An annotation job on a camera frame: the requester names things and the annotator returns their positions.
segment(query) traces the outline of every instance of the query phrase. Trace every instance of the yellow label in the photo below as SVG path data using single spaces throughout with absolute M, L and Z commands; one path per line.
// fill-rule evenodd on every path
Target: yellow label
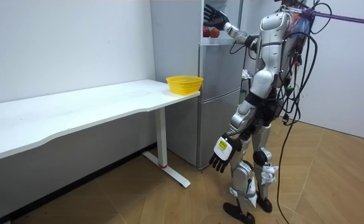
M 227 147 L 227 144 L 226 144 L 225 142 L 223 142 L 223 141 L 220 141 L 219 146 L 220 146 L 223 150 L 225 150 L 225 149 L 226 149 L 226 147 Z

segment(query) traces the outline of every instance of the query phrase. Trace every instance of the gray refrigerator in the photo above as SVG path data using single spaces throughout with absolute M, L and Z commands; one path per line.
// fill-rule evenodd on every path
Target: gray refrigerator
M 230 18 L 234 24 L 241 4 L 226 2 L 227 11 L 235 15 Z M 203 37 L 203 6 L 203 0 L 151 1 L 156 80 L 166 82 L 177 75 L 204 79 L 199 97 L 166 107 L 168 149 L 200 169 L 208 164 L 218 138 L 229 130 L 245 60 L 244 49 L 229 53 L 233 39 L 226 33 Z
M 208 165 L 238 106 L 245 51 L 232 55 L 230 47 L 201 46 L 201 95 L 166 107 L 168 148 L 200 169 Z

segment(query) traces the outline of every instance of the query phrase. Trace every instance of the apple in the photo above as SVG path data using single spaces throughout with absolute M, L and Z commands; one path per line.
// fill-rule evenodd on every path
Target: apple
M 204 37 L 210 37 L 211 36 L 211 31 L 209 30 L 209 28 L 207 26 L 202 27 L 202 35 Z
M 212 38 L 218 38 L 220 35 L 220 31 L 216 28 L 212 28 L 211 30 L 211 37 Z

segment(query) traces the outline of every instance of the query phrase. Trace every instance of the yellow plastic bowl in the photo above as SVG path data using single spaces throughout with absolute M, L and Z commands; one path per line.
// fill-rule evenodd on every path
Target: yellow plastic bowl
M 201 87 L 202 81 L 203 78 L 188 75 L 167 78 L 170 90 L 179 95 L 189 95 L 197 92 Z

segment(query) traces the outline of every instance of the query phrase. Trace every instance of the white table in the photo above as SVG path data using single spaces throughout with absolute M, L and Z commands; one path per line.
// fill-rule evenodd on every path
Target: white table
M 158 158 L 143 154 L 188 187 L 190 182 L 167 166 L 165 106 L 199 94 L 176 95 L 165 83 L 140 80 L 0 103 L 0 159 L 66 134 L 155 110 Z

